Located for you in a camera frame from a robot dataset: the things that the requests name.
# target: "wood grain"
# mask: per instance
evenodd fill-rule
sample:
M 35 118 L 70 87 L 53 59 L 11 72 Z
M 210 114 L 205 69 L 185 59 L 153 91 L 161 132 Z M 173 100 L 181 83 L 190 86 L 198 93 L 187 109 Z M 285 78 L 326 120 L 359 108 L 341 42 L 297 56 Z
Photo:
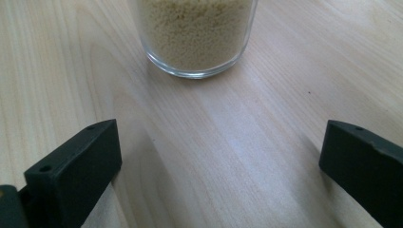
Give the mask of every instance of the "wood grain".
M 146 59 L 125 0 L 4 0 L 0 30 L 0 183 L 116 118 L 85 227 L 379 227 L 317 162 L 329 119 L 403 145 L 400 1 L 259 1 L 240 61 L 198 81 Z

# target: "light wood surface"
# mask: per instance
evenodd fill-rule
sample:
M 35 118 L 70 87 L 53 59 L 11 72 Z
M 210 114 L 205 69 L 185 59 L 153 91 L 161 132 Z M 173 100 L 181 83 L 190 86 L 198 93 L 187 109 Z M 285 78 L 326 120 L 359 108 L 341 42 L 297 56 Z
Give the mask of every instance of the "light wood surface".
M 403 145 L 400 0 L 260 0 L 240 61 L 198 81 L 147 60 L 125 0 L 2 0 L 0 31 L 0 183 L 118 121 L 84 227 L 379 227 L 317 163 L 330 119 Z

